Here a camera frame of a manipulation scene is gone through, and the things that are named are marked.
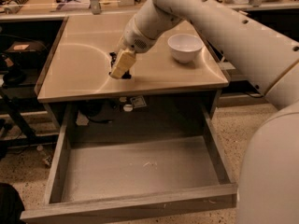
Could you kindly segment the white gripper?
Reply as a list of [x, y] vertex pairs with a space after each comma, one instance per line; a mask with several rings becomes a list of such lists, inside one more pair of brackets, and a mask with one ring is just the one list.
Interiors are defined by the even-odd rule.
[[111, 71], [113, 78], [122, 78], [135, 64], [136, 53], [145, 53], [156, 43], [153, 18], [135, 14], [126, 24], [117, 45], [117, 52], [111, 52]]

